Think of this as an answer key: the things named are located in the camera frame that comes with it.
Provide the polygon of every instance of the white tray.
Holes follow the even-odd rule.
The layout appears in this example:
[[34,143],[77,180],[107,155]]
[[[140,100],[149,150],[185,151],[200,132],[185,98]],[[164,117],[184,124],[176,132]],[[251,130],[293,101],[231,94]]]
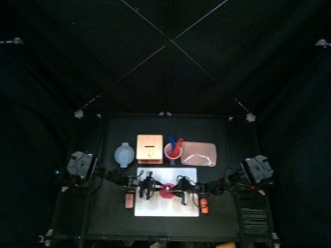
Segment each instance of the white tray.
[[187,166],[215,167],[216,146],[213,143],[183,142],[181,164]]
[[[155,180],[165,183],[177,184],[177,176],[187,176],[188,179],[196,182],[196,168],[137,168],[137,174],[144,171],[141,179],[152,171]],[[192,198],[197,203],[199,199],[195,194],[188,194],[187,205],[181,205],[181,198],[173,197],[164,199],[159,196],[159,192],[153,192],[149,200],[140,198],[140,193],[136,192],[135,216],[167,216],[167,217],[197,217],[199,208],[192,202]]]

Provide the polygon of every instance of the small bottle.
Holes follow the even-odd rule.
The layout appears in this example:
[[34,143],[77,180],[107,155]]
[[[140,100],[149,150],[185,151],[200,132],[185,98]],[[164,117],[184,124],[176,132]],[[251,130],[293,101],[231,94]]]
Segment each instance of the small bottle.
[[208,201],[205,198],[200,199],[200,209],[201,209],[201,213],[204,214],[209,213]]

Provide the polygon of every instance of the cardboard box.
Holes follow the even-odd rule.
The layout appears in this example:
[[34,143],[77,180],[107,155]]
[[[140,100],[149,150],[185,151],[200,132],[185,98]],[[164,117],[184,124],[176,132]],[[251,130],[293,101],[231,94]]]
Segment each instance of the cardboard box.
[[139,164],[163,163],[163,136],[161,135],[137,135],[137,153]]

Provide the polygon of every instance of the black curtain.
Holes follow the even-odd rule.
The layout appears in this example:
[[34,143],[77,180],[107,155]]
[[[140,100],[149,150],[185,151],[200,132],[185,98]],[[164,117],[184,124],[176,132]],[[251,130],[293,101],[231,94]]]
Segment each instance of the black curtain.
[[73,113],[42,79],[37,60],[32,56],[24,64],[14,50],[0,46],[0,246],[34,247],[50,228],[52,170],[64,164]]
[[331,50],[320,49],[259,118],[275,169],[275,229],[287,247],[329,247]]

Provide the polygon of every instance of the red object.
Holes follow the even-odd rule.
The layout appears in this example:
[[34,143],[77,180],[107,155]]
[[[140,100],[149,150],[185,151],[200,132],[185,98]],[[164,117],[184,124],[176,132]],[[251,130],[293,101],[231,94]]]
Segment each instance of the red object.
[[172,153],[169,154],[169,157],[176,158],[180,155],[181,152],[181,144],[183,144],[184,140],[179,139],[177,143],[176,143],[176,147],[175,150],[172,151]]
[[159,191],[160,197],[164,199],[172,199],[175,196],[172,195],[169,189],[175,186],[172,183],[164,184],[165,188]]

